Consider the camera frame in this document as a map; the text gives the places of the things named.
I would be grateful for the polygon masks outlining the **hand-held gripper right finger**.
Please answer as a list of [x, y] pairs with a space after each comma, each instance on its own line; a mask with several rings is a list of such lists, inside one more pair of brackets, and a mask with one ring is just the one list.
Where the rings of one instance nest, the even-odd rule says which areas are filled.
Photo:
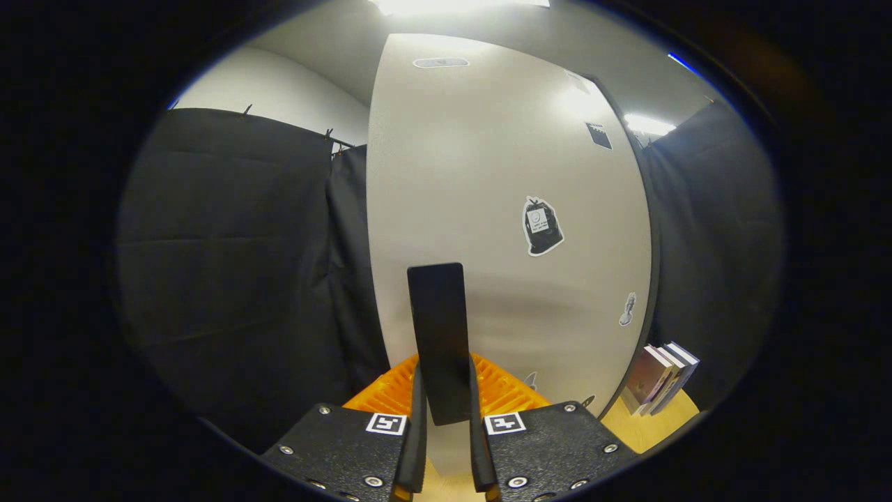
[[580, 501], [638, 454], [577, 401], [552, 404], [469, 356], [470, 464], [487, 501]]

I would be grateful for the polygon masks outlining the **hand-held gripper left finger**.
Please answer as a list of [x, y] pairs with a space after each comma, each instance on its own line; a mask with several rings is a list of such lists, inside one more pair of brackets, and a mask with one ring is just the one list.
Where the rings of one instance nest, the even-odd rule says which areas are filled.
[[347, 403], [315, 404], [263, 459], [325, 501], [411, 501], [426, 475], [426, 421], [411, 356]]

